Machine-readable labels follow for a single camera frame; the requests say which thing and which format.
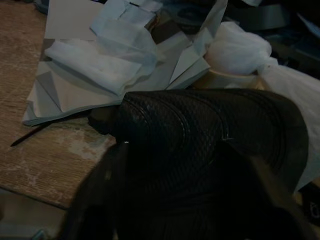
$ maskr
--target white plastic bag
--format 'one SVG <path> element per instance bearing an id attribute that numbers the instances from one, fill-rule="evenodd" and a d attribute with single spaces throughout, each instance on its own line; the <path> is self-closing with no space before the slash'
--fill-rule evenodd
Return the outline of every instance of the white plastic bag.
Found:
<path id="1" fill-rule="evenodd" d="M 264 64 L 277 64 L 272 48 L 260 36 L 245 32 L 232 21 L 222 22 L 205 56 L 208 64 L 225 74 L 249 75 Z"/>
<path id="2" fill-rule="evenodd" d="M 298 106 L 307 126 L 309 155 L 298 190 L 320 176 L 320 80 L 281 65 L 266 65 L 259 74 L 271 91 Z"/>

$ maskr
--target worn wood surface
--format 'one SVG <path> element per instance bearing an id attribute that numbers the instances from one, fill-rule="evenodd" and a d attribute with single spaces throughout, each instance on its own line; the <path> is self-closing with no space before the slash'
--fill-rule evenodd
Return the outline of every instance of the worn wood surface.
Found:
<path id="1" fill-rule="evenodd" d="M 85 118 L 54 123 L 17 147 L 45 32 L 33 4 L 0 1 L 0 188 L 67 208 L 80 181 L 113 139 Z"/>

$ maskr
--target wooden table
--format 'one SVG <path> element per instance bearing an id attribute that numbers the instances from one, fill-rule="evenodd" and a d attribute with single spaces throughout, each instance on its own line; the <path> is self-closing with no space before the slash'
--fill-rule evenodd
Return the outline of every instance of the wooden table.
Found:
<path id="1" fill-rule="evenodd" d="M 86 118 L 54 123 L 16 147 L 32 128 L 23 126 L 46 16 L 33 4 L 0 1 L 0 188 L 67 208 L 77 186 L 114 143 Z"/>

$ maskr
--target beige container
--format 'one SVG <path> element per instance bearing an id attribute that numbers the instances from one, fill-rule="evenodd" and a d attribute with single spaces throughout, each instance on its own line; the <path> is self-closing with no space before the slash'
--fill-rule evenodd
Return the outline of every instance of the beige container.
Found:
<path id="1" fill-rule="evenodd" d="M 197 80 L 193 86 L 196 89 L 260 89 L 267 90 L 265 81 L 258 75 L 234 75 L 210 69 L 207 74 Z"/>

